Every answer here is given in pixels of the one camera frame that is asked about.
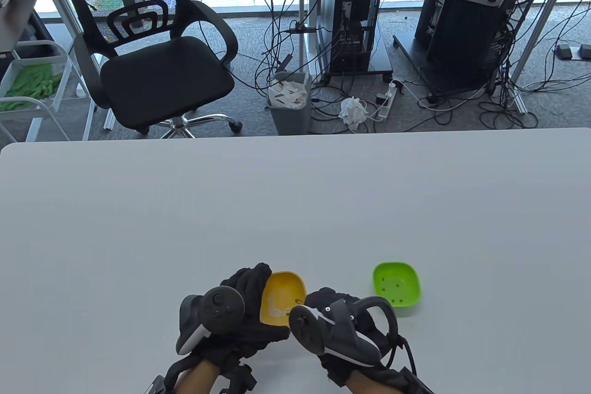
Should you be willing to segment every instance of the gray trash can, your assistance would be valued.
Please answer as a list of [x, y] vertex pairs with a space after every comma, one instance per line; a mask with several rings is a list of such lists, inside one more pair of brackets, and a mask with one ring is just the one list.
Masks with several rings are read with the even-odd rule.
[[273, 122], [279, 135], [305, 135], [308, 134], [310, 128], [310, 119], [312, 112], [312, 100], [310, 98], [310, 91], [312, 89], [312, 78], [305, 73], [276, 73], [275, 81], [286, 80], [296, 83], [306, 84], [308, 96], [306, 102], [298, 109], [280, 108], [271, 104], [269, 98], [266, 99], [266, 105], [271, 110]]

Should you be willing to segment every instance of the chair caster wheel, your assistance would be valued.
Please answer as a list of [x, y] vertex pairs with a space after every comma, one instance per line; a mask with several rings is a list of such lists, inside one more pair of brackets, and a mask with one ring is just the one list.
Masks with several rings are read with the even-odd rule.
[[242, 130], [242, 122], [240, 121], [237, 121], [235, 123], [228, 123], [228, 126], [230, 126], [230, 129], [232, 130], [232, 132], [234, 132], [234, 134], [238, 134]]

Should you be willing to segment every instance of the human hand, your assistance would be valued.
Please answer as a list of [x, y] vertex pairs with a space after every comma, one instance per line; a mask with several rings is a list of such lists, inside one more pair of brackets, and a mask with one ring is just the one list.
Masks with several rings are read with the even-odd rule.
[[[352, 295], [338, 293], [331, 288], [322, 288], [316, 292], [308, 294], [305, 304], [308, 307], [323, 311], [326, 307], [340, 299], [344, 299], [346, 303], [359, 301], [359, 298]], [[386, 355], [387, 352], [391, 350], [388, 339], [382, 332], [380, 332], [380, 330], [378, 330], [378, 328], [376, 328], [374, 320], [369, 312], [359, 312], [355, 322], [355, 329], [357, 332], [368, 337], [368, 339], [371, 339], [380, 349], [382, 356]], [[361, 368], [355, 363], [348, 362], [347, 360], [331, 354], [323, 354], [322, 356], [319, 356], [319, 359], [322, 367], [328, 371], [329, 378], [339, 386], [344, 386], [351, 376], [351, 373]]]
[[238, 328], [230, 333], [211, 335], [200, 341], [192, 351], [227, 373], [240, 363], [241, 358], [250, 358], [269, 343], [289, 337], [288, 327], [269, 326], [259, 320], [260, 302], [271, 268], [259, 263], [254, 268], [243, 268], [232, 277], [223, 280], [221, 286], [236, 289], [244, 300], [244, 316]]

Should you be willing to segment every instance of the chair base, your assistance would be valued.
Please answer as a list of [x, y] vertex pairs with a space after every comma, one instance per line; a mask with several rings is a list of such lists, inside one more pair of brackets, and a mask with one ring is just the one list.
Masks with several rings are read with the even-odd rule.
[[211, 114], [204, 115], [203, 117], [196, 117], [195, 119], [186, 119], [182, 117], [174, 117], [169, 120], [161, 121], [156, 126], [162, 126], [169, 128], [168, 132], [164, 134], [161, 139], [171, 139], [173, 137], [184, 137], [186, 139], [194, 139], [195, 136], [191, 134], [190, 128], [198, 126], [200, 124], [209, 123], [210, 121], [227, 121], [228, 126], [234, 134], [238, 134], [242, 130], [242, 123], [238, 120], [234, 120], [224, 114]]

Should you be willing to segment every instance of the yellow plastic bowl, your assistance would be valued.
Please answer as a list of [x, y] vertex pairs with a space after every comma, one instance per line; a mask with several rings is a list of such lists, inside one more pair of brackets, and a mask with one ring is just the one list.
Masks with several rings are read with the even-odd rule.
[[293, 272], [271, 274], [260, 301], [260, 322], [271, 326], [288, 326], [289, 312], [306, 300], [306, 286]]

